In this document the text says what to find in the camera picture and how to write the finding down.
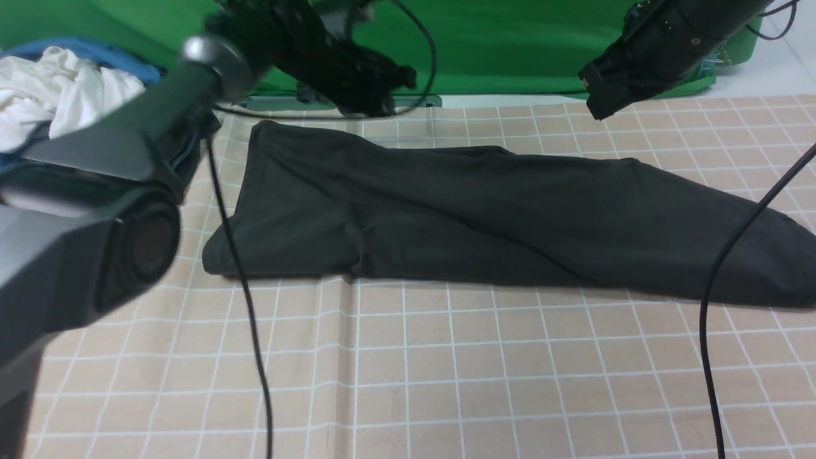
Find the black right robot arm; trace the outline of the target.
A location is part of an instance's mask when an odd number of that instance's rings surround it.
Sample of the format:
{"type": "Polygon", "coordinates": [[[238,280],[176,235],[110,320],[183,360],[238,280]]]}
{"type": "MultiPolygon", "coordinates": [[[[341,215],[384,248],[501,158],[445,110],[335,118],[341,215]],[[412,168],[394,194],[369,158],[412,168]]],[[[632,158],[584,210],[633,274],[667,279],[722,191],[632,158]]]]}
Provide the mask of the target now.
{"type": "Polygon", "coordinates": [[[620,37],[578,73],[586,107],[602,121],[681,84],[770,1],[644,1],[620,37]]]}

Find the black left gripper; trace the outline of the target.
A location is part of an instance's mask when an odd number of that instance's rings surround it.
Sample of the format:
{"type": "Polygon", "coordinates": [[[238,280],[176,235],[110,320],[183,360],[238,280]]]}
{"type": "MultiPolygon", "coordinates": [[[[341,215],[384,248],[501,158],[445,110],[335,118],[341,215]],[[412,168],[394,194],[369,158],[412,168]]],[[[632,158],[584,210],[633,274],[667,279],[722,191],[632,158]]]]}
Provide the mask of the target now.
{"type": "Polygon", "coordinates": [[[393,91],[417,86],[416,70],[353,40],[368,1],[221,1],[204,24],[229,102],[277,69],[344,115],[391,117],[393,91]]]}

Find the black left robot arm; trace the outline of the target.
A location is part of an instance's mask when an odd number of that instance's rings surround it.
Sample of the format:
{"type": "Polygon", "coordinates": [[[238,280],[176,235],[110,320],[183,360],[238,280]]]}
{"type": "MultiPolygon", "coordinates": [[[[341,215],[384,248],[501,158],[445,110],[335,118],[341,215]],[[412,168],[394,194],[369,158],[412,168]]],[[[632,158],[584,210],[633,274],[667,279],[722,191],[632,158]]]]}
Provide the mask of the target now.
{"type": "Polygon", "coordinates": [[[180,207],[221,104],[280,69],[342,117],[393,117],[416,70],[353,41],[368,1],[222,1],[157,84],[2,169],[2,457],[21,458],[46,346],[146,293],[171,267],[180,207]]]}

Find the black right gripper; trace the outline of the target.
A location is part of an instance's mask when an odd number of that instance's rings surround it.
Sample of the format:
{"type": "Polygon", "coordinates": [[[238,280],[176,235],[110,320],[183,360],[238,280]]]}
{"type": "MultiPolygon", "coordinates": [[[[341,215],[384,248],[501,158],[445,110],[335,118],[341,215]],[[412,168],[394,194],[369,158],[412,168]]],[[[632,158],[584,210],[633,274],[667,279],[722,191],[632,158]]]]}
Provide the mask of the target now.
{"type": "Polygon", "coordinates": [[[732,1],[636,4],[620,38],[579,71],[586,107],[602,121],[679,85],[734,34],[732,1]]]}

